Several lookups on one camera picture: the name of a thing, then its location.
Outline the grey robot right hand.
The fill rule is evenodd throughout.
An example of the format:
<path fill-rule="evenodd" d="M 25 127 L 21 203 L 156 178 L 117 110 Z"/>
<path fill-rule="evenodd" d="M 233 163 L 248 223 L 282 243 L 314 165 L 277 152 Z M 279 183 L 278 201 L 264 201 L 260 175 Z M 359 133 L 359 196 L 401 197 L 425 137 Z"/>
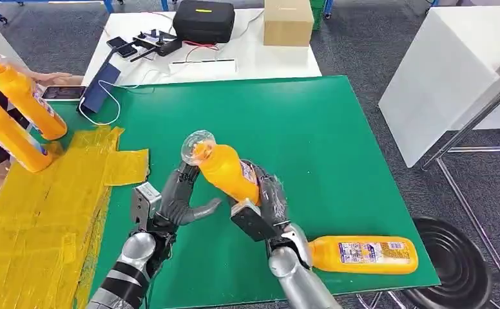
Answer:
<path fill-rule="evenodd" d="M 237 202 L 229 198 L 231 221 L 255 241 L 273 238 L 284 233 L 291 224 L 288 217 L 288 203 L 281 181 L 260 165 L 243 160 L 256 173 L 258 182 L 258 201 L 244 198 Z"/>

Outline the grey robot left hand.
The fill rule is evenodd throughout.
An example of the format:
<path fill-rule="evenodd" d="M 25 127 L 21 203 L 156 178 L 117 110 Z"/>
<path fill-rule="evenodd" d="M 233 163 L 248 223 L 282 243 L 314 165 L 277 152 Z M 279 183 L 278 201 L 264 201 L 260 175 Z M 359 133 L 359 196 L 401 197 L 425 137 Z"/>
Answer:
<path fill-rule="evenodd" d="M 166 181 L 158 210 L 153 215 L 153 224 L 158 230 L 176 232 L 180 226 L 205 218 L 214 213 L 222 203 L 213 198 L 199 207 L 189 205 L 195 182 L 200 174 L 197 166 L 184 161 Z"/>

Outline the person's hand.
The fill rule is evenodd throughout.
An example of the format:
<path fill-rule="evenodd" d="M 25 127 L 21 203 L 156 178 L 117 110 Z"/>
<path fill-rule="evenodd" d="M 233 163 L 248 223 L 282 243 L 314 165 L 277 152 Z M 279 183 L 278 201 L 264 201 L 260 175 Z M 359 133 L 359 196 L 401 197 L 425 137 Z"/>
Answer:
<path fill-rule="evenodd" d="M 81 75 L 64 72 L 37 73 L 31 71 L 29 76 L 42 86 L 80 86 L 84 78 Z"/>

